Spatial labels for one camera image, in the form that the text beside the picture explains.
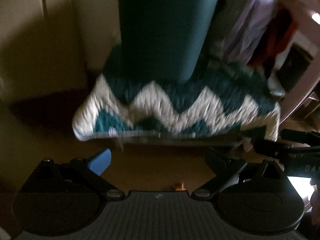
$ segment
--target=wall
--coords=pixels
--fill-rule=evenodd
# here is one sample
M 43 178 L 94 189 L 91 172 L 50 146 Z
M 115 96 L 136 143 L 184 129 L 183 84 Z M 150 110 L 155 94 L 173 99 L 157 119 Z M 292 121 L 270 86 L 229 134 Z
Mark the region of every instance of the wall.
M 120 33 L 118 0 L 72 0 L 88 69 L 98 73 Z
M 70 0 L 0 0 L 0 100 L 86 88 Z

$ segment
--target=orange garment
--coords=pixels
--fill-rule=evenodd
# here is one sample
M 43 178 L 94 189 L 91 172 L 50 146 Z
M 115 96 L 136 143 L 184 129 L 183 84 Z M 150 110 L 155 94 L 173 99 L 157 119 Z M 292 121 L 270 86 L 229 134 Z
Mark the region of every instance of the orange garment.
M 269 23 L 248 65 L 263 66 L 265 76 L 269 78 L 276 56 L 286 50 L 297 28 L 298 24 L 293 20 L 290 12 L 286 8 L 279 9 L 276 17 Z

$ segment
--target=screw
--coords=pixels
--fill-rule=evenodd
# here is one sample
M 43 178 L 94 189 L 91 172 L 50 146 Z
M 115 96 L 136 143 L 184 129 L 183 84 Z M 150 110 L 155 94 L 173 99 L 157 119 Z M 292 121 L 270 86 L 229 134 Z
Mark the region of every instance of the screw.
M 107 192 L 107 196 L 111 198 L 118 198 L 121 197 L 123 192 L 119 189 L 111 189 Z
M 210 195 L 210 191 L 209 190 L 206 190 L 204 188 L 200 188 L 200 189 L 197 189 L 194 194 L 197 196 L 197 197 L 209 197 Z

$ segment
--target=teal cylinder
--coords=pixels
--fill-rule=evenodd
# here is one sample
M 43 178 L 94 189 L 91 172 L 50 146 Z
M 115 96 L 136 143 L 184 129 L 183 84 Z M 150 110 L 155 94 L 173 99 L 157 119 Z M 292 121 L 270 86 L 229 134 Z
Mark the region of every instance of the teal cylinder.
M 217 0 L 119 0 L 121 75 L 187 81 Z

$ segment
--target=white zigzag stripe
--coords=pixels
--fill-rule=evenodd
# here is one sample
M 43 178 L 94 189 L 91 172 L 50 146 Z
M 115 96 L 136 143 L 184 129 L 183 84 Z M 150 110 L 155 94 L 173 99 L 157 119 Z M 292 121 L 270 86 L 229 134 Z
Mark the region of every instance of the white zigzag stripe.
M 83 135 L 91 135 L 101 109 L 117 114 L 130 127 L 140 120 L 154 116 L 173 133 L 179 133 L 201 119 L 211 129 L 212 134 L 232 126 L 235 122 L 242 123 L 242 130 L 266 125 L 265 138 L 270 140 L 277 139 L 280 116 L 278 104 L 272 112 L 265 116 L 258 116 L 258 104 L 250 95 L 246 95 L 238 110 L 225 115 L 219 97 L 208 87 L 202 90 L 189 109 L 178 114 L 167 94 L 154 81 L 146 85 L 127 107 L 116 99 L 101 75 L 86 102 L 74 116 L 74 130 Z

